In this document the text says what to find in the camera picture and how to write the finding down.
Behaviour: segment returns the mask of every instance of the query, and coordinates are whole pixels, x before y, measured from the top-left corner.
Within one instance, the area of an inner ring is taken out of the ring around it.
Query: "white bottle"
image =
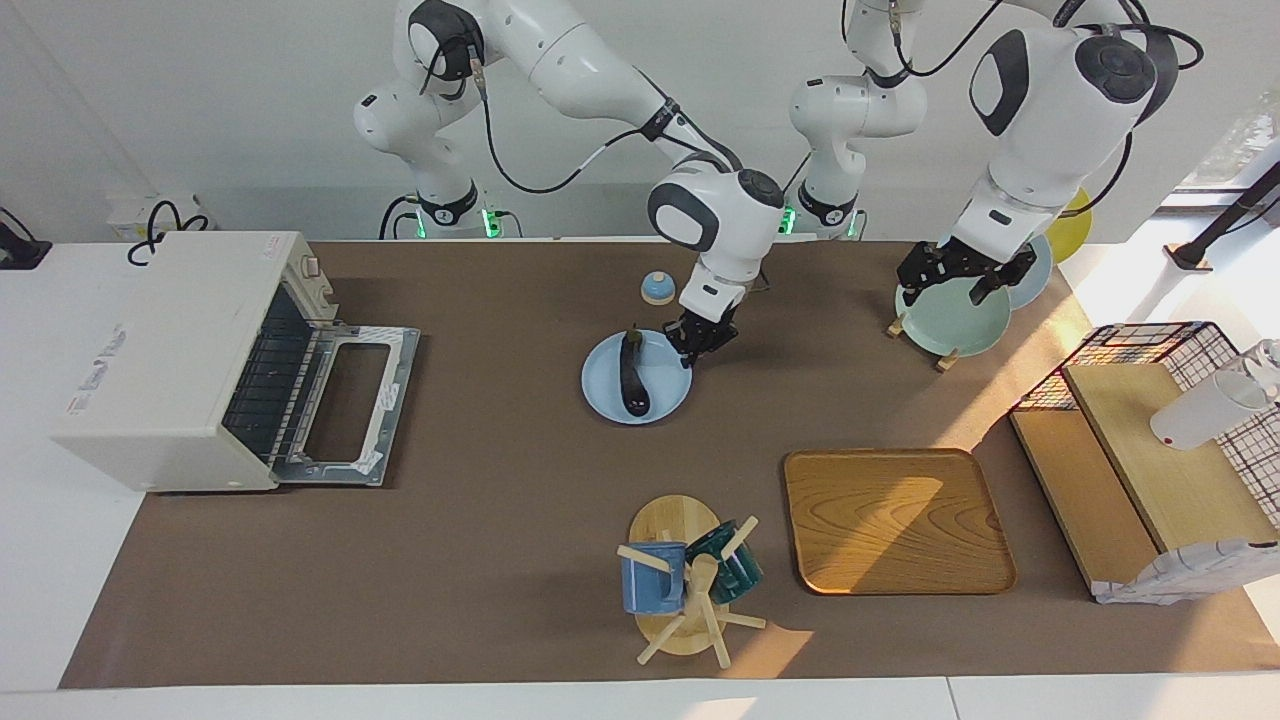
[[[1280,341],[1265,340],[1183,393],[1151,419],[1165,445],[1194,450],[1280,397]]]

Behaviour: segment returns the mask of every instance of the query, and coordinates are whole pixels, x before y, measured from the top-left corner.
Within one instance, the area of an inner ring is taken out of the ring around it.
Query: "black wire rack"
[[[293,441],[301,428],[298,398],[315,382],[314,328],[282,286],[232,395],[223,427],[264,462]]]
[[[1213,323],[1119,324],[1097,328],[1053,373],[1014,406],[1025,410],[1076,410],[1079,405],[1062,377],[1073,365],[1160,363],[1184,391],[1239,355]],[[1220,436],[1217,445],[1240,480],[1280,528],[1280,406],[1254,415]]]

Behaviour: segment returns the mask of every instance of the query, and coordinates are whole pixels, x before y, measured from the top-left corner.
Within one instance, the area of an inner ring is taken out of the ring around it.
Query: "blue plate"
[[[1021,310],[1044,292],[1048,281],[1053,275],[1053,249],[1048,238],[1042,234],[1032,240],[1032,249],[1036,250],[1036,264],[1027,272],[1023,282],[1009,288],[1009,304],[1014,310]]]
[[[655,331],[640,332],[644,333],[644,345],[640,347],[636,370],[649,392],[649,413],[644,416],[631,415],[622,405],[618,355],[626,333],[605,338],[582,364],[582,395],[588,404],[600,415],[623,425],[646,425],[671,415],[685,401],[694,384],[692,368],[680,365],[680,354],[666,336]]]

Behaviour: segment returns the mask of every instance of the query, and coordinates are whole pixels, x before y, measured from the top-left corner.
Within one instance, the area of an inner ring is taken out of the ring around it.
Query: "mug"
[[[672,573],[622,559],[622,607],[632,615],[675,615],[685,609],[685,543],[632,542],[630,547],[666,560]]]
[[[751,548],[746,543],[740,544],[737,552],[731,555],[728,560],[721,560],[721,551],[724,550],[728,541],[733,539],[736,532],[737,521],[726,520],[714,530],[694,541],[685,551],[686,562],[692,562],[694,557],[699,555],[710,555],[716,559],[718,569],[709,594],[712,602],[717,605],[728,605],[741,598],[760,584],[760,578],[764,577],[760,565],[755,561],[755,555],[751,553]]]

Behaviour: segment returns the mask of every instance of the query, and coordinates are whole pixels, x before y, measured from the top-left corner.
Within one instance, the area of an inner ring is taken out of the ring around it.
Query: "dark green mug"
[[[710,555],[716,559],[716,582],[712,583],[709,594],[712,602],[717,605],[728,605],[740,600],[751,592],[751,588],[760,584],[760,578],[764,577],[760,565],[755,561],[755,555],[751,553],[751,548],[746,543],[740,544],[737,552],[731,555],[728,560],[721,560],[721,551],[728,546],[728,541],[733,539],[736,532],[737,521],[726,520],[714,530],[694,541],[685,551],[685,560],[690,564],[699,555]]]

